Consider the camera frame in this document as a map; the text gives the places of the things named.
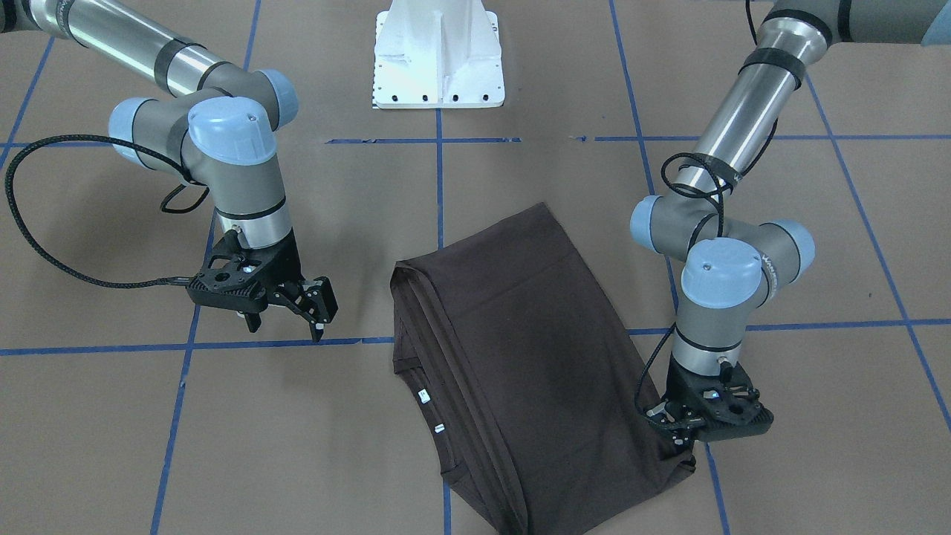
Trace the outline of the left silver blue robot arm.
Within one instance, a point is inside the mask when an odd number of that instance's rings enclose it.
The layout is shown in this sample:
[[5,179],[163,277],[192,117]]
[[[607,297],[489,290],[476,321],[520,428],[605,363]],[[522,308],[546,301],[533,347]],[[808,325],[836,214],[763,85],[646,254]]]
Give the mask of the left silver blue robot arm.
[[947,1],[777,1],[748,24],[754,48],[693,150],[669,156],[666,195],[646,196],[632,211],[632,238],[683,262],[670,344],[666,391],[639,403],[641,416],[679,453],[696,441],[766,433],[773,414],[739,358],[747,323],[816,255],[802,224],[740,222],[727,199],[770,145],[782,109],[808,68],[832,45],[948,45]]

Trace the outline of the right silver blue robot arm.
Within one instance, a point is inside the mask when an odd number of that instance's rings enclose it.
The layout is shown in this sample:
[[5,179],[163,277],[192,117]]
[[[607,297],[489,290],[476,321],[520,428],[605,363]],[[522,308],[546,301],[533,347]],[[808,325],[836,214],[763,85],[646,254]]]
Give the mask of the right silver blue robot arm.
[[[279,166],[275,133],[296,118],[292,82],[276,70],[247,71],[119,1],[4,1],[3,33],[41,31],[100,52],[152,80],[167,101],[130,98],[115,106],[108,135],[64,134],[29,143],[4,174],[4,196],[24,240],[72,277],[103,288],[182,287],[200,307],[229,309],[250,332],[262,312],[302,318],[314,343],[337,314],[329,278],[307,279]],[[193,276],[136,283],[95,279],[68,267],[27,229],[13,183],[20,163],[55,143],[109,143],[129,162],[178,176],[175,193],[200,187],[223,237]]]

